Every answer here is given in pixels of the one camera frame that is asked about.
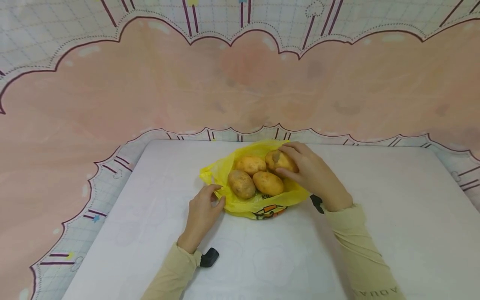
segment yellow plastic bag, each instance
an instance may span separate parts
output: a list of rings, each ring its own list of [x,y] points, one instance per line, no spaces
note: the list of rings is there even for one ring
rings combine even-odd
[[[257,191],[249,200],[237,197],[228,186],[228,174],[234,169],[237,160],[245,155],[265,157],[271,151],[288,141],[265,140],[235,150],[229,156],[200,170],[200,178],[207,184],[223,186],[215,194],[218,198],[226,196],[225,210],[234,216],[242,216],[255,220],[272,218],[285,211],[289,206],[307,199],[310,193],[290,179],[284,179],[285,191],[277,196],[269,196]]]

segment hand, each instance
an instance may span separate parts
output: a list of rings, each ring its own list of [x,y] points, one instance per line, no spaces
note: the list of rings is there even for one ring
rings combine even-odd
[[[221,188],[222,186],[217,184],[204,186],[190,200],[187,226],[177,241],[177,245],[186,252],[193,254],[197,250],[200,242],[220,216],[225,206],[225,196],[220,198],[216,206],[212,206],[212,202],[217,200],[213,192]]]
[[[353,205],[352,196],[335,173],[307,145],[291,142],[284,144],[279,150],[290,156],[300,171],[293,173],[283,168],[276,171],[320,197],[328,211],[335,212]]]

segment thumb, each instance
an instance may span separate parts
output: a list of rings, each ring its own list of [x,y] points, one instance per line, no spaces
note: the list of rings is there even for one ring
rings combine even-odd
[[[222,196],[220,200],[218,200],[218,203],[216,204],[216,206],[214,207],[215,213],[219,215],[222,212],[224,207],[225,207],[225,196]]]
[[[292,171],[289,171],[287,169],[284,169],[284,168],[278,168],[275,170],[278,174],[280,175],[283,175],[285,177],[288,177],[290,179],[292,179],[293,181],[295,181],[296,183],[298,183],[301,179],[300,175],[297,174],[297,173],[294,173]]]

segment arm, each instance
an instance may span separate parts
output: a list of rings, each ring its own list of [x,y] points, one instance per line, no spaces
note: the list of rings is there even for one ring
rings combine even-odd
[[[339,212],[325,210],[325,216],[341,245],[356,299],[405,299],[382,255],[365,227],[360,205]]]
[[[341,245],[355,298],[405,299],[365,227],[362,207],[353,203],[329,166],[307,145],[298,142],[285,144],[280,150],[295,161],[300,171],[292,173],[280,168],[277,172],[322,198],[325,216]]]
[[[203,187],[190,201],[185,231],[173,244],[141,300],[180,299],[183,290],[200,265],[202,254],[197,247],[225,206],[225,197],[222,197],[216,206],[211,204],[216,200],[213,191],[220,188],[221,186],[215,184]]]

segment orange logo on bag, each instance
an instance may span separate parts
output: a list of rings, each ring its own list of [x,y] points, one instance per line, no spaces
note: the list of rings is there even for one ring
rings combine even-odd
[[[281,215],[287,208],[288,206],[273,204],[265,206],[263,209],[253,214],[255,215],[255,217],[257,217],[257,220],[270,219],[275,216]]]

